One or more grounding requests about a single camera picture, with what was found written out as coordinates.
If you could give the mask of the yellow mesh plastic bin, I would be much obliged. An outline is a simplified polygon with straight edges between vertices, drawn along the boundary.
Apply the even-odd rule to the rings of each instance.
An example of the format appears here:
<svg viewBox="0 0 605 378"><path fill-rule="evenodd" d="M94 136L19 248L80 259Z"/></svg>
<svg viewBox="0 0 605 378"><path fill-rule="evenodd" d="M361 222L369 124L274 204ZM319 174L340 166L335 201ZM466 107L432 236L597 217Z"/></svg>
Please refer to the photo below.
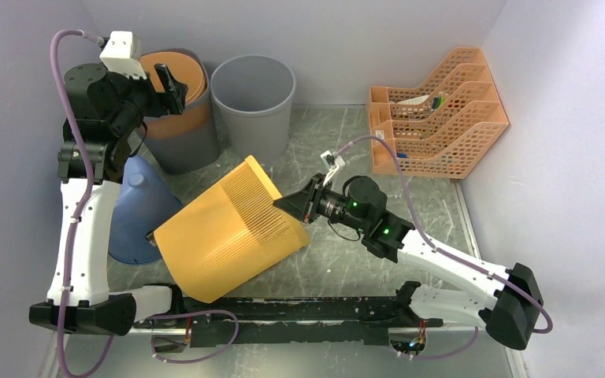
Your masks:
<svg viewBox="0 0 605 378"><path fill-rule="evenodd" d="M154 231L176 285L211 303L310 244L303 225L274 206L281 198L248 156Z"/></svg>

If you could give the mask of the orange plastic bin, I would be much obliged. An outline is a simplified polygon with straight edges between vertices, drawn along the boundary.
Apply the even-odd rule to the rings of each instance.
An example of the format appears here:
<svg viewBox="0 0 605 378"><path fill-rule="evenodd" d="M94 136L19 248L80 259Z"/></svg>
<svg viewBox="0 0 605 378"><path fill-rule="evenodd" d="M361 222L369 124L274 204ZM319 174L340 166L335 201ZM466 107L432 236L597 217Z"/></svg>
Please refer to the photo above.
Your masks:
<svg viewBox="0 0 605 378"><path fill-rule="evenodd" d="M209 79L199 58L190 50L173 48L143 55L139 62L147 73L151 73L152 82L157 91L162 84L154 71L154 65L166 64L173 77L187 86L184 97L184 112L181 115L168 115L162 118L147 118L148 139L169 139L192 131L210 118L209 105L201 97L206 94Z"/></svg>

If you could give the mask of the blue plastic bin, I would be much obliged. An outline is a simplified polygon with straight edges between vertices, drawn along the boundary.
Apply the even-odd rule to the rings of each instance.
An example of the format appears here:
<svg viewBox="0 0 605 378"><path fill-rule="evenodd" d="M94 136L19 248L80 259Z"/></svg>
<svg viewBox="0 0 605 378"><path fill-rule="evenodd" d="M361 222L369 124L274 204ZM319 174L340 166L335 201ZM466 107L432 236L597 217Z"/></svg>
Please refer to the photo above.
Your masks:
<svg viewBox="0 0 605 378"><path fill-rule="evenodd" d="M161 259L148 235L182 209L154 167L143 157L130 157L113 210L109 256L128 265L145 265Z"/></svg>

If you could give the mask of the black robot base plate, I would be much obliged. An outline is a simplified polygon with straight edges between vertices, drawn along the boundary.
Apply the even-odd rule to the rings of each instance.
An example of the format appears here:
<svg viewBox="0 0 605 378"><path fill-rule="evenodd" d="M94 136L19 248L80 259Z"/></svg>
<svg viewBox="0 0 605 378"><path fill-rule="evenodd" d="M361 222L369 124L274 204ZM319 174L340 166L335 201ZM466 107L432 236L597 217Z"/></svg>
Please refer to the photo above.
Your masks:
<svg viewBox="0 0 605 378"><path fill-rule="evenodd" d="M441 319L422 320L406 300L394 296L221 298L211 304L219 314L191 320L145 320L133 334L149 333L191 347L235 344L342 343L387 346L397 328L440 327Z"/></svg>

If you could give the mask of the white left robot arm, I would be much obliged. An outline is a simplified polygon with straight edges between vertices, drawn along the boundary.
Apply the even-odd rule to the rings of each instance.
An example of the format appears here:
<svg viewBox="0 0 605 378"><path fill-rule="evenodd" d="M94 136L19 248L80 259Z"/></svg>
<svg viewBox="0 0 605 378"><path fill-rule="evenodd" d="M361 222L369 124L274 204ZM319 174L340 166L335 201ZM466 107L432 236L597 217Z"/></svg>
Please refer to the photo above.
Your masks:
<svg viewBox="0 0 605 378"><path fill-rule="evenodd" d="M58 262L44 301L29 322L61 334L125 335L133 324L156 317L174 328L187 315L175 284L153 283L113 293L107 280L110 226L133 155L128 138L148 117L179 115L186 86L162 63L149 75L112 72L102 63L78 65L61 78L66 110L58 151L63 221Z"/></svg>

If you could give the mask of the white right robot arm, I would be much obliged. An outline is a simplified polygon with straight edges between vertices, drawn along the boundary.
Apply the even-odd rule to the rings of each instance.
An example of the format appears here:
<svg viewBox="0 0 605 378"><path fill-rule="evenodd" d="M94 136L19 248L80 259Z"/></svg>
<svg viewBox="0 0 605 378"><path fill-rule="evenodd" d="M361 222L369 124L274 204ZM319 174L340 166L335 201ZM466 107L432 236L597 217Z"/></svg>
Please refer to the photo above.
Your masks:
<svg viewBox="0 0 605 378"><path fill-rule="evenodd" d="M533 270L482 261L420 232L387 209L387 195L368 176L354 176L342 192L332 190L321 173L301 190L274 200L276 208L303 223L325 217L355 230L374 256L427 270L452 289L407 283L393 306L404 326L441 319L483 328L496 342L524 350L536 333L544 300Z"/></svg>

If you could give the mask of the light grey plastic bin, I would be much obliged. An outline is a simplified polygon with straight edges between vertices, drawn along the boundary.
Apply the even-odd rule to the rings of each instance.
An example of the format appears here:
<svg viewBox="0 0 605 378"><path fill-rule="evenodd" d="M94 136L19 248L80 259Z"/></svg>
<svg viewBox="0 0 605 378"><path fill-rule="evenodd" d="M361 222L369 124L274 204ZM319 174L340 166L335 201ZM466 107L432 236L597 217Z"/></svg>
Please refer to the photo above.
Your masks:
<svg viewBox="0 0 605 378"><path fill-rule="evenodd" d="M217 66L210 92L237 155L270 165L285 154L296 87L293 71L273 57L248 54Z"/></svg>

